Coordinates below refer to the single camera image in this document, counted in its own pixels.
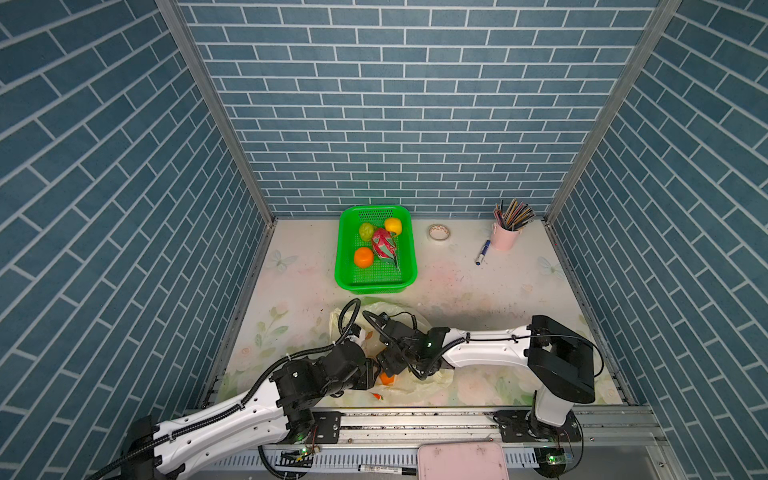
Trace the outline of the orange fruit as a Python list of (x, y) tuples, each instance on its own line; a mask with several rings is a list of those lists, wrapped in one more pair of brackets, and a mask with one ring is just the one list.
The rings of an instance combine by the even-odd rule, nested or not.
[(390, 375), (388, 375), (386, 373), (381, 373), (379, 378), (380, 378), (380, 381), (381, 381), (381, 383), (383, 385), (392, 385), (396, 381), (396, 376), (395, 375), (390, 376)]
[(369, 268), (373, 265), (375, 254), (369, 247), (360, 247), (354, 252), (353, 263), (361, 269)]

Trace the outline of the yellowish plastic bag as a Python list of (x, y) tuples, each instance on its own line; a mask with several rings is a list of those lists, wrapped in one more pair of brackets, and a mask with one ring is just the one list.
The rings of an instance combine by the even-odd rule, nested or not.
[[(379, 340), (379, 333), (364, 318), (363, 312), (370, 311), (373, 314), (387, 314), (391, 320), (407, 323), (411, 320), (420, 324), (419, 329), (425, 333), (432, 328), (431, 323), (417, 310), (399, 303), (385, 301), (381, 298), (364, 298), (361, 308), (355, 320), (355, 326), (359, 328), (359, 336), (355, 342), (362, 348), (365, 356), (376, 360), (375, 356), (384, 345)], [(424, 380), (419, 380), (412, 372), (406, 371), (396, 376), (392, 385), (383, 385), (380, 381), (381, 366), (377, 362), (377, 381), (369, 390), (371, 395), (378, 398), (377, 402), (384, 403), (410, 403), (425, 400), (441, 390), (447, 389), (453, 382), (454, 374), (451, 371), (439, 373), (433, 370), (433, 374)]]

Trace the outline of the pink dragon fruit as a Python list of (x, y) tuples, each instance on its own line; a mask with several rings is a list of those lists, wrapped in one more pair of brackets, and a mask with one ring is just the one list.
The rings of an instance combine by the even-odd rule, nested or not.
[(385, 228), (378, 228), (373, 233), (371, 242), (376, 256), (398, 270), (399, 262), (397, 257), (397, 247), (391, 233)]

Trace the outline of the yellow green pear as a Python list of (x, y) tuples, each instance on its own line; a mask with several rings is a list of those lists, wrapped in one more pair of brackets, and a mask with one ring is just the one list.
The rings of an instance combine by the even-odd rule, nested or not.
[(363, 242), (371, 242), (377, 227), (371, 223), (364, 222), (359, 225), (358, 235)]

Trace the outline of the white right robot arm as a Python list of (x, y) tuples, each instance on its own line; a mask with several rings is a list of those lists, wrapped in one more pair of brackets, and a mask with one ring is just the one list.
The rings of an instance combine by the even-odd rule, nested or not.
[(385, 314), (363, 317), (379, 334), (384, 349), (376, 355), (390, 377), (407, 370), (424, 381), (440, 370), (473, 366), (525, 367), (540, 381), (526, 417), (527, 433), (554, 440), (575, 424), (572, 408), (595, 401), (595, 379), (605, 368), (602, 352), (591, 340), (546, 315), (506, 330), (466, 331), (434, 327), (426, 332)]

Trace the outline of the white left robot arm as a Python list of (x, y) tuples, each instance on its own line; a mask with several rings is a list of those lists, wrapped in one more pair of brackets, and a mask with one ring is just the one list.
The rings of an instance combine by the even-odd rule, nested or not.
[(374, 363), (355, 323), (360, 308), (358, 298), (342, 308), (335, 342), (278, 359), (245, 393), (175, 420), (137, 420), (126, 437), (126, 452), (93, 478), (188, 479), (248, 448), (304, 441), (321, 400), (375, 384)]

